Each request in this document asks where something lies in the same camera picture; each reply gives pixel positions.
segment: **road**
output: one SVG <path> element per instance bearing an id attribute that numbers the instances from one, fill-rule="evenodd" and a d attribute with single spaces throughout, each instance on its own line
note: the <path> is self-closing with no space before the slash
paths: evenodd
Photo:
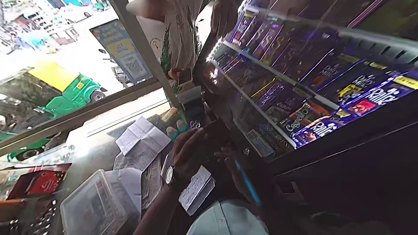
<path id="1" fill-rule="evenodd" d="M 98 82 L 109 91 L 107 95 L 122 90 L 122 84 L 116 80 L 111 70 L 111 66 L 115 64 L 103 60 L 109 58 L 109 55 L 99 52 L 99 49 L 104 48 L 89 31 L 90 28 L 114 19 L 117 19 L 117 14 L 111 8 L 73 24 L 74 29 L 80 35 L 78 41 L 60 46 L 55 54 L 23 49 L 16 50 L 10 55 L 0 55 L 0 61 L 2 61 L 0 79 L 13 75 L 26 66 L 34 66 L 39 61 L 53 61 L 65 69 L 79 72 Z"/>

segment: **license plate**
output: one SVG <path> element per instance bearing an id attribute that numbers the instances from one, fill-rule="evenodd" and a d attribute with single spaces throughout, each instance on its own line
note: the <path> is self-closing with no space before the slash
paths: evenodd
<path id="1" fill-rule="evenodd" d="M 117 68 L 115 68 L 115 72 L 117 74 L 121 74 L 121 73 L 123 73 L 123 70 L 121 68 L 117 67 Z"/>

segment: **scooter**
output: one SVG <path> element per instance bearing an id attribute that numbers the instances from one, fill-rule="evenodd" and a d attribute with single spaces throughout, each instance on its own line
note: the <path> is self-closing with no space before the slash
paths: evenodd
<path id="1" fill-rule="evenodd" d="M 107 54 L 107 52 L 103 49 L 99 49 L 99 51 L 103 54 Z M 104 60 L 109 60 L 110 62 L 116 64 L 116 61 L 112 57 L 104 58 Z M 111 69 L 112 69 L 113 73 L 115 74 L 116 79 L 120 83 L 122 83 L 124 88 L 128 88 L 128 87 L 133 86 L 133 83 L 129 80 L 128 76 L 126 76 L 126 74 L 123 72 L 123 70 L 118 65 L 112 66 Z"/>

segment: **qr code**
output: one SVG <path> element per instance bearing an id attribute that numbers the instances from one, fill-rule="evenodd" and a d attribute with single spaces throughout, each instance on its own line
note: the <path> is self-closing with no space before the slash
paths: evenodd
<path id="1" fill-rule="evenodd" d="M 141 78 L 147 75 L 148 72 L 145 70 L 141 61 L 136 55 L 130 55 L 120 59 L 125 69 L 127 69 L 133 79 Z"/>
<path id="2" fill-rule="evenodd" d="M 131 62 L 126 63 L 126 67 L 134 73 L 141 73 L 143 71 L 143 67 L 139 65 L 138 61 L 136 61 L 132 56 L 128 58 Z"/>

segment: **green auto rickshaw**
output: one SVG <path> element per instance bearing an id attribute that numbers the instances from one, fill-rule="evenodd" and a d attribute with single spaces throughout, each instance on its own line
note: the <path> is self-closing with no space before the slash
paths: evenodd
<path id="1" fill-rule="evenodd" d="M 0 131 L 0 140 L 11 138 L 45 122 L 44 117 L 33 114 L 27 118 L 29 112 L 35 110 L 47 114 L 47 120 L 55 119 L 105 98 L 102 91 L 106 90 L 92 79 L 66 70 L 55 62 L 22 69 L 17 74 L 0 80 L 0 94 L 19 101 L 19 104 L 15 105 L 15 110 L 19 112 L 13 112 L 10 104 L 7 104 L 9 108 L 6 108 L 6 104 L 0 105 L 0 115 L 7 117 Z M 20 156 L 17 159 L 21 161 L 35 156 L 42 152 L 41 149 L 50 140 L 42 139 L 14 151 L 8 155 L 8 159 Z"/>

